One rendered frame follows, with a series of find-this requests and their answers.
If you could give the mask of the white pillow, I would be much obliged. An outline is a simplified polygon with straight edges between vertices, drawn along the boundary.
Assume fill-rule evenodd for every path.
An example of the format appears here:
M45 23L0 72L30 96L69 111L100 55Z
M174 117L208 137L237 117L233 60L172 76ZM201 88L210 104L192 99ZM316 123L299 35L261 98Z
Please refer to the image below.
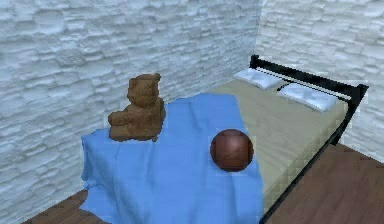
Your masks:
M274 87L281 81L281 78L252 68L237 72L233 75L233 78L247 82L261 89Z
M330 110L337 102L337 97L297 83L284 86L278 96L301 103L320 113Z

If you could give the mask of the blue blanket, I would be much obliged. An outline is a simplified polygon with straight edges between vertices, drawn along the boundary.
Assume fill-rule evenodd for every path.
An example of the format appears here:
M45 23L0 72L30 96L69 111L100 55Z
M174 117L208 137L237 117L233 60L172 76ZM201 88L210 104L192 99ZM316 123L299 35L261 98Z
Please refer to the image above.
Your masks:
M236 98L198 94L165 109L157 141L117 142L106 129L83 136L82 209L110 224L259 224L257 162L230 173L210 156L217 133L245 128Z

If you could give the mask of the brown basketball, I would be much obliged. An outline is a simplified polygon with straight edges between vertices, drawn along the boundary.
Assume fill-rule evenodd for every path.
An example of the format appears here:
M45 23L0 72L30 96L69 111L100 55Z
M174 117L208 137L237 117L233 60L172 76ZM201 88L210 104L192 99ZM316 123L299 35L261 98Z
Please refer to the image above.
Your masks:
M211 141L210 155L213 163L221 170L240 172L253 160L253 143L244 132L225 129Z

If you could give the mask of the black framed bed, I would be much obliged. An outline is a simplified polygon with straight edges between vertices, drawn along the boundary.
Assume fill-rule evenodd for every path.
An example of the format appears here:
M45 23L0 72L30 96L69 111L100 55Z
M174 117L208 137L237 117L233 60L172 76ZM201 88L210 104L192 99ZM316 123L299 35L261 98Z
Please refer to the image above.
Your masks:
M274 87L261 89L233 79L211 91L231 94L237 99L264 182L260 224L266 224L322 152L339 142L368 86L345 84L262 60L257 55L251 57L248 68L276 76L281 81ZM320 113L278 96L290 83L336 96L337 102L330 110Z

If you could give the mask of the brown teddy bear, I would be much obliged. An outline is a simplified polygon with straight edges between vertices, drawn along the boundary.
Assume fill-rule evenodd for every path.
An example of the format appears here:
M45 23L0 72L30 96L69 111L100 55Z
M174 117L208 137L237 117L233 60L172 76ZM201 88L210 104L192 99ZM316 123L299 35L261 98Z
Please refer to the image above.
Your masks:
M129 80L127 98L130 104L108 116L112 140L157 141L166 117L164 100L159 96L160 79L161 75L154 73Z

